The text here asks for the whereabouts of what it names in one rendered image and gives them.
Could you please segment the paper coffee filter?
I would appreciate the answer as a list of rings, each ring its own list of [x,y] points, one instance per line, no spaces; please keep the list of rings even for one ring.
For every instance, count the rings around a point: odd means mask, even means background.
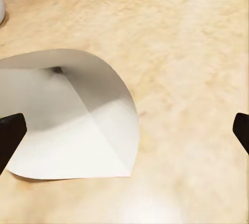
[[[33,179],[130,177],[139,117],[122,78],[78,49],[0,59],[0,119],[22,113],[27,133],[6,165]]]

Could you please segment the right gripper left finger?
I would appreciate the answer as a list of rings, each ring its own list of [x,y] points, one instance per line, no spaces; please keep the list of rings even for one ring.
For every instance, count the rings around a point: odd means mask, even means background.
[[[0,176],[26,133],[27,126],[22,113],[0,119]]]

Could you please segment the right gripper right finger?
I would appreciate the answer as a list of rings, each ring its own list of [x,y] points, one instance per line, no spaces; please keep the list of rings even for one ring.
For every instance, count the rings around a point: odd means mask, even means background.
[[[237,113],[232,130],[249,155],[249,115]]]

